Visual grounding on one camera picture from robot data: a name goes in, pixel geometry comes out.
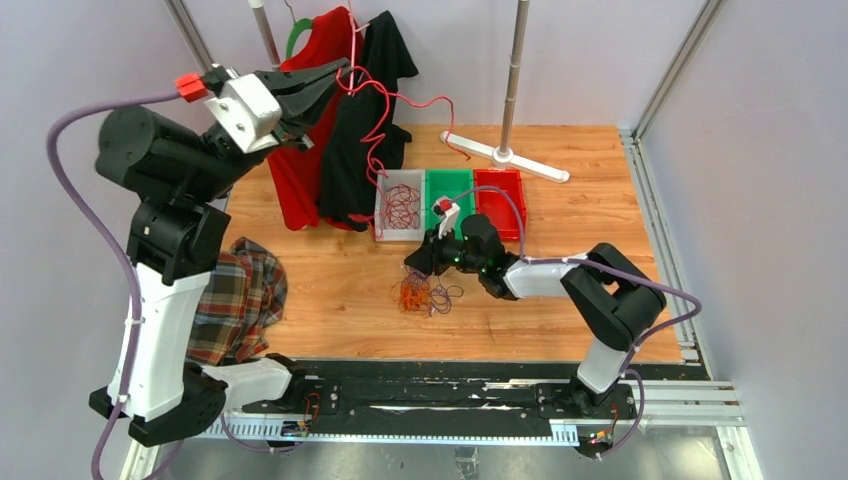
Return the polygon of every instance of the white wall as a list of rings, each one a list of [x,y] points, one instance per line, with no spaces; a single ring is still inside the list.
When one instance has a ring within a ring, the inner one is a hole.
[[[765,478],[844,478],[848,3],[727,1],[645,142]]]
[[[269,68],[247,0],[187,0],[218,63]],[[266,1],[281,55],[291,30],[282,0]],[[289,0],[297,18],[341,0]],[[360,23],[389,9],[421,72],[401,92],[423,102],[448,95],[457,121],[499,124],[516,0],[353,0]],[[515,121],[632,127],[703,0],[533,0]],[[400,123],[447,123],[447,107],[398,108]]]
[[[197,69],[158,1],[7,2],[0,15],[0,478],[90,478],[104,420],[88,393],[111,378],[127,287],[107,247],[47,164],[44,139],[68,110],[159,93]],[[199,107],[161,112],[197,128]],[[94,172],[103,117],[71,127],[60,152],[71,179],[122,242],[138,201]],[[121,424],[103,462],[116,478]]]

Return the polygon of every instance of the red shirt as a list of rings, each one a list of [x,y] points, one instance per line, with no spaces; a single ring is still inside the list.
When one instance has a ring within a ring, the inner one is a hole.
[[[350,59],[351,28],[348,11],[337,7],[312,20],[312,33],[306,46],[297,55],[280,65],[282,71],[320,67],[340,58]],[[362,36],[357,34],[356,56],[362,45]],[[289,230],[300,230],[309,225],[318,226],[319,216],[316,202],[321,195],[321,157],[324,147],[333,133],[336,110],[344,92],[339,90],[330,101],[324,115],[307,135],[315,146],[305,152],[280,148],[268,156],[268,165],[277,199],[283,212],[283,220]],[[332,222],[339,228],[349,229],[344,224]]]

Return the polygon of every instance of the green bin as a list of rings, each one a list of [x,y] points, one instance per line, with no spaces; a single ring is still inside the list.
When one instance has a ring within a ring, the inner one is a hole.
[[[474,175],[471,170],[427,170],[426,178],[427,194],[424,199],[427,213],[425,222],[426,227],[430,229],[439,223],[439,217],[433,213],[433,203],[441,197],[454,198],[473,188]],[[456,221],[456,233],[458,238],[462,238],[462,229],[460,228],[462,220],[476,213],[474,194],[471,193],[462,197],[457,204],[459,205],[459,219]]]

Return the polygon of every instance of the metal pole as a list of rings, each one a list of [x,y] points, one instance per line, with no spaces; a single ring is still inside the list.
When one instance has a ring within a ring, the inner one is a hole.
[[[259,33],[262,34],[262,43],[265,44],[265,51],[268,52],[271,64],[275,68],[279,67],[280,54],[277,52],[277,43],[274,42],[274,33],[271,31],[271,24],[268,23],[268,16],[265,15],[265,6],[260,3],[258,7],[253,7],[253,16],[256,17]]]
[[[509,59],[509,82],[504,101],[504,120],[501,126],[501,144],[498,153],[509,153],[509,136],[512,133],[512,117],[515,114],[515,92],[518,90],[518,70],[521,68],[521,50],[524,48],[524,31],[527,29],[527,9],[530,0],[518,0],[515,16],[515,36],[512,39],[512,56]]]
[[[200,36],[200,31],[197,30],[197,25],[194,24],[194,19],[191,18],[191,13],[188,11],[183,0],[163,0],[168,11],[171,12],[171,17],[177,23],[177,28],[183,35],[183,39],[188,44],[189,50],[194,59],[197,61],[200,68],[210,70],[212,64],[212,54],[209,53],[209,48],[206,47],[206,42]]]

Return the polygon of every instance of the plaid shirt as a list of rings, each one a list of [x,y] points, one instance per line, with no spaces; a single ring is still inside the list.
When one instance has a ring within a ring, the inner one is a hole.
[[[268,348],[265,328],[283,317],[286,271],[271,252],[242,237],[221,252],[200,297],[188,343],[188,360],[241,363]]]

